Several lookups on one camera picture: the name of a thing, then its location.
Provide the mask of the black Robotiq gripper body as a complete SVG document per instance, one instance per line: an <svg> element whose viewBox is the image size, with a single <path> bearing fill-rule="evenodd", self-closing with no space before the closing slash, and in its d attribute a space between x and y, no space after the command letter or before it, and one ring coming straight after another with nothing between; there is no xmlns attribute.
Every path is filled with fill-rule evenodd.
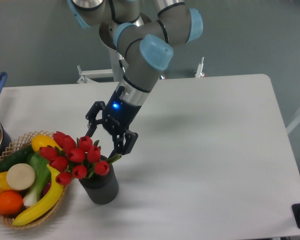
<svg viewBox="0 0 300 240"><path fill-rule="evenodd" d="M128 129L141 106L135 106L121 99L125 88L115 90L102 111L102 126L112 136L123 135Z"/></svg>

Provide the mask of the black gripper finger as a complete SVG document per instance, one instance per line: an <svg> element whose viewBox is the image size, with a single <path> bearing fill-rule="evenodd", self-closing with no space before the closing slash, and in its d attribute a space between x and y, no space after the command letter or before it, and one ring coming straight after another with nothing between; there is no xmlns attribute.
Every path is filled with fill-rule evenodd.
<svg viewBox="0 0 300 240"><path fill-rule="evenodd" d="M130 131L129 129L125 132L114 131L111 133L111 136L113 141L113 150L109 155L109 158L129 154L139 137L138 133Z"/></svg>
<svg viewBox="0 0 300 240"><path fill-rule="evenodd" d="M91 138L95 133L98 125L102 125L105 122L103 117L97 119L97 115L99 114L99 112L102 112L103 110L105 110L105 108L106 108L106 104L104 101L96 101L91 106L91 108L85 115L86 120L88 120L88 125L87 125L88 130L85 134L86 136Z"/></svg>

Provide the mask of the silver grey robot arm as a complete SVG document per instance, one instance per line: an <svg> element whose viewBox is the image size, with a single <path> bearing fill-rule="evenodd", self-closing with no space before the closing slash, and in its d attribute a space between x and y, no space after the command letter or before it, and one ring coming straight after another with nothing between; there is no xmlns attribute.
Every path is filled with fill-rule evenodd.
<svg viewBox="0 0 300 240"><path fill-rule="evenodd" d="M129 154L138 134L129 127L162 73L167 69L174 46L198 39L203 18L182 0L156 0L156 21L136 25L140 18L138 0L70 0L68 6L77 23L89 28L115 23L112 41L127 62L122 79L108 102L95 102L88 113L88 136L98 125L112 136L111 156Z"/></svg>

